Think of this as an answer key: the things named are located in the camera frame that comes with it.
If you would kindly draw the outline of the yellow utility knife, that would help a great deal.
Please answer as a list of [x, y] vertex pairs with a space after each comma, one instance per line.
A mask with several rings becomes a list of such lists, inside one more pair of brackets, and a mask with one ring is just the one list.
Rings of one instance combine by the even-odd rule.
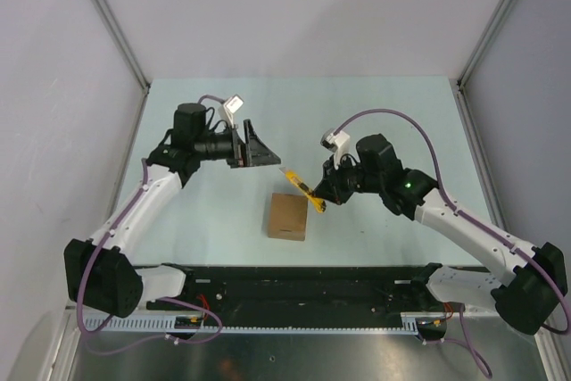
[[314, 195], [314, 190], [309, 187], [305, 181], [293, 170], [287, 167], [280, 167], [279, 170], [284, 174], [286, 179], [296, 187], [311, 203], [316, 212], [324, 213], [327, 209], [326, 202]]

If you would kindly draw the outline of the brown cardboard express box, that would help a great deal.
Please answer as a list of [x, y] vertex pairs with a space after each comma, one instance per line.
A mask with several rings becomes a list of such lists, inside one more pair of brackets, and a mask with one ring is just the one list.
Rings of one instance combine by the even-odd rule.
[[269, 207], [269, 238], [303, 242], [306, 238], [308, 201], [301, 195], [273, 193]]

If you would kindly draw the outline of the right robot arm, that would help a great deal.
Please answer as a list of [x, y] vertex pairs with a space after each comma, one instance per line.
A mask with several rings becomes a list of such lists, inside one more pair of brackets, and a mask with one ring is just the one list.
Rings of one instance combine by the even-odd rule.
[[440, 233], [486, 269], [462, 272], [431, 263], [411, 288], [422, 311], [441, 302], [457, 302], [496, 311], [516, 331], [534, 335], [565, 304], [567, 273], [563, 252], [541, 247], [477, 219], [451, 199], [435, 179], [403, 167], [393, 145], [381, 134], [363, 137], [358, 156], [349, 153], [350, 137], [331, 131], [321, 144], [331, 151], [313, 194], [330, 203], [347, 203], [355, 194], [378, 195], [396, 216]]

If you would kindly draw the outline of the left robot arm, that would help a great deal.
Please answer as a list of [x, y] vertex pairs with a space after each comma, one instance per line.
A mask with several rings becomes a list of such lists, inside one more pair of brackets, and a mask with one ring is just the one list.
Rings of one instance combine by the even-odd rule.
[[186, 281], [184, 270], [165, 264], [137, 269], [130, 258], [144, 232], [203, 162], [224, 161], [231, 169], [280, 164], [249, 120], [241, 128], [233, 122], [235, 112], [230, 103], [222, 104], [224, 128], [218, 131], [203, 104], [180, 104], [172, 127], [142, 160], [142, 177], [128, 200], [89, 238], [67, 244], [68, 293], [79, 311], [89, 307], [124, 319], [140, 304], [161, 298], [181, 310], [195, 303], [197, 288]]

